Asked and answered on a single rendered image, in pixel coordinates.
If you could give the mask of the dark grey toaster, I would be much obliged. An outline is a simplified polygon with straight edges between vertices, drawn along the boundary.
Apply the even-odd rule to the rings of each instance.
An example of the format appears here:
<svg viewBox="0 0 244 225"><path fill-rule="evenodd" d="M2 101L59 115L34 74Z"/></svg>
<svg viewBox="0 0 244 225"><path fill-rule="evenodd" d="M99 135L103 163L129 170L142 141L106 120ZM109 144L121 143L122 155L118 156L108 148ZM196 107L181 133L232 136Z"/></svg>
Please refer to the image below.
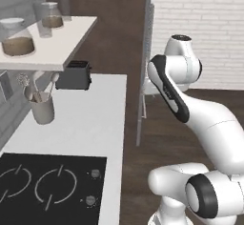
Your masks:
<svg viewBox="0 0 244 225"><path fill-rule="evenodd" d="M59 73L59 79L55 83L57 90L85 90L92 83L91 66L88 61L73 60Z"/></svg>

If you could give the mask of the white spoon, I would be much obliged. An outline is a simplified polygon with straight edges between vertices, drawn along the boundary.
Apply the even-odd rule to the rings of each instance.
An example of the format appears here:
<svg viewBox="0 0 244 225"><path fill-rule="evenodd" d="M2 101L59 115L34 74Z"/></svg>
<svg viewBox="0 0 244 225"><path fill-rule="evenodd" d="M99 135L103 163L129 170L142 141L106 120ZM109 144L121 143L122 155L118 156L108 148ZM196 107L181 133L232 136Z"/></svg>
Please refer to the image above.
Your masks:
<svg viewBox="0 0 244 225"><path fill-rule="evenodd" d="M51 98L51 92L53 90L53 87L54 87L54 84L57 82L59 78L59 73L58 72L55 72L52 76L51 76L51 88L50 88L50 91L48 93L48 99Z"/></svg>

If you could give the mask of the beige utensil pot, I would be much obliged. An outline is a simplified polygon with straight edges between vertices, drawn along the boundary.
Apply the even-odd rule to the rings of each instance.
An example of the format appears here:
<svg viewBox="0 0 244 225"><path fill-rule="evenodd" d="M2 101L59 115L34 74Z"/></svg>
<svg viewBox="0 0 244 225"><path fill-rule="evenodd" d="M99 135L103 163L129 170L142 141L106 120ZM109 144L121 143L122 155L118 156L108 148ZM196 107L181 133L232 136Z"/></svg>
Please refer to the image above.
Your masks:
<svg viewBox="0 0 244 225"><path fill-rule="evenodd" d="M35 121L39 125L50 124L54 119L54 106L52 97L47 92L40 92L41 102L30 102Z"/></svg>

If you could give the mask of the white spatula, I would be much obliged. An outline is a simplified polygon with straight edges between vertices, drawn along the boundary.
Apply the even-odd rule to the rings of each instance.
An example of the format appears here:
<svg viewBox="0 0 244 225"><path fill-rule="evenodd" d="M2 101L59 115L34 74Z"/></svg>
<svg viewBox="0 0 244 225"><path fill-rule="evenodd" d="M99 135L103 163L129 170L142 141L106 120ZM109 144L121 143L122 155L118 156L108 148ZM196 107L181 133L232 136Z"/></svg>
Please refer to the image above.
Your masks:
<svg viewBox="0 0 244 225"><path fill-rule="evenodd" d="M33 97L37 103L42 102L41 94L37 88L36 81L44 74L44 71L36 71L31 78L31 83L33 85Z"/></svg>

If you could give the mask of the white whisk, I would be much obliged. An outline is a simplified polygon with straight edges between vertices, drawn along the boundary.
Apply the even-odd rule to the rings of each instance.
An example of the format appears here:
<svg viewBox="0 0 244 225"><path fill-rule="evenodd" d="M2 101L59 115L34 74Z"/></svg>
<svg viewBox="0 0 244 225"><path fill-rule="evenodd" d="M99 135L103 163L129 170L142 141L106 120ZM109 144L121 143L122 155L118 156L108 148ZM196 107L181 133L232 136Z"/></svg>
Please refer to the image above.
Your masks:
<svg viewBox="0 0 244 225"><path fill-rule="evenodd" d="M33 93L31 90L31 84L28 76L24 73L20 73L17 76L18 83L23 87L23 94L24 96L29 100L32 101L33 99Z"/></svg>

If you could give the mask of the clear glass tumbler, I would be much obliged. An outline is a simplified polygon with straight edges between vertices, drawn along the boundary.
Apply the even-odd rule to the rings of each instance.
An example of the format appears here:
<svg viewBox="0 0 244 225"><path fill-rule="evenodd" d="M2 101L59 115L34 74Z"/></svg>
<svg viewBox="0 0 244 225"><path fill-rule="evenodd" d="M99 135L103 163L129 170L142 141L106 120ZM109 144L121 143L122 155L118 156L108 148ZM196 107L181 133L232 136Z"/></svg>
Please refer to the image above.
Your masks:
<svg viewBox="0 0 244 225"><path fill-rule="evenodd" d="M33 10L36 20L36 25L39 31L39 36L42 38L52 37L52 32L50 28L46 28L43 25L44 19L47 17L47 9L38 1L33 3Z"/></svg>
<svg viewBox="0 0 244 225"><path fill-rule="evenodd" d="M65 21L71 21L71 0L59 0L60 11Z"/></svg>

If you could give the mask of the small glass jar brown contents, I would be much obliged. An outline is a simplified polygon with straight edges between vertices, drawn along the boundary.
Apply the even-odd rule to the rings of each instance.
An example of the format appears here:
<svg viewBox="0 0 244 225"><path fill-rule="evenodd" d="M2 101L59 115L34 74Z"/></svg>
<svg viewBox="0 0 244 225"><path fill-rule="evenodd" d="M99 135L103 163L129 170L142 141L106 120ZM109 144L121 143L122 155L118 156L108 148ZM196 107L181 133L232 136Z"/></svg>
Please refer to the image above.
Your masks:
<svg viewBox="0 0 244 225"><path fill-rule="evenodd" d="M42 25L45 28L58 29L64 26L57 2L43 2L41 6L43 9Z"/></svg>

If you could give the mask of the black hob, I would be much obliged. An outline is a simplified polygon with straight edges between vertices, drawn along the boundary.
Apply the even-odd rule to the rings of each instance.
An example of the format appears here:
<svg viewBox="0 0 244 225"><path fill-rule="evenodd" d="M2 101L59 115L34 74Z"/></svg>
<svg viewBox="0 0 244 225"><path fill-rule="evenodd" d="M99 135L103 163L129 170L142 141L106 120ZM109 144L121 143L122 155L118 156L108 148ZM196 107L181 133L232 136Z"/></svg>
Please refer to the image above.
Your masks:
<svg viewBox="0 0 244 225"><path fill-rule="evenodd" d="M105 157L2 154L0 225L98 225L106 166Z"/></svg>

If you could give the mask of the large glass jar brown contents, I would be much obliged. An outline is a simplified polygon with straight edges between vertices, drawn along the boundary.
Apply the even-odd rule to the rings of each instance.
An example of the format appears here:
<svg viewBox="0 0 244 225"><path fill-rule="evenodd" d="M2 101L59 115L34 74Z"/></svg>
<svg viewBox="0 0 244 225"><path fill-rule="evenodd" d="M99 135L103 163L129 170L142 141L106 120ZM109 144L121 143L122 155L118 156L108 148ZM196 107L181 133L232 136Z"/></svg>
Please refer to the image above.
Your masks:
<svg viewBox="0 0 244 225"><path fill-rule="evenodd" d="M2 49L5 55L22 56L35 51L32 36L23 18L1 19L0 26L3 31Z"/></svg>

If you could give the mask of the white wall shelf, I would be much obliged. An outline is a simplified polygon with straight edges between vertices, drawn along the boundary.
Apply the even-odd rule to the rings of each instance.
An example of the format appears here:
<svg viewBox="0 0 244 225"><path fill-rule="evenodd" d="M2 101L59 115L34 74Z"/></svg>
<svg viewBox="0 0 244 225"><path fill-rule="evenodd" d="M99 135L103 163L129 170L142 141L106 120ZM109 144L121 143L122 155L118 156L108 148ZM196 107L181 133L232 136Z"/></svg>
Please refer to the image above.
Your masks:
<svg viewBox="0 0 244 225"><path fill-rule="evenodd" d="M97 22L96 16L73 16L64 27L54 29L52 37L41 38L36 24L28 26L35 51L32 54L11 57L0 46L0 70L62 72Z"/></svg>

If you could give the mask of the grey wall socket plate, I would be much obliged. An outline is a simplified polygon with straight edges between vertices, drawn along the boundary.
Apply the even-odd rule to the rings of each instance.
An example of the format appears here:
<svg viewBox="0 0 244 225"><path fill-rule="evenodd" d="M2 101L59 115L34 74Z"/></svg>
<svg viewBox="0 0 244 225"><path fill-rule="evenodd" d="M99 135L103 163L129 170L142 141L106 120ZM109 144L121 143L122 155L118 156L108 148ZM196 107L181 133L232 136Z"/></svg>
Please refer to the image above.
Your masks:
<svg viewBox="0 0 244 225"><path fill-rule="evenodd" d="M7 71L0 74L0 88L2 89L5 100L8 101L12 97L13 91Z"/></svg>

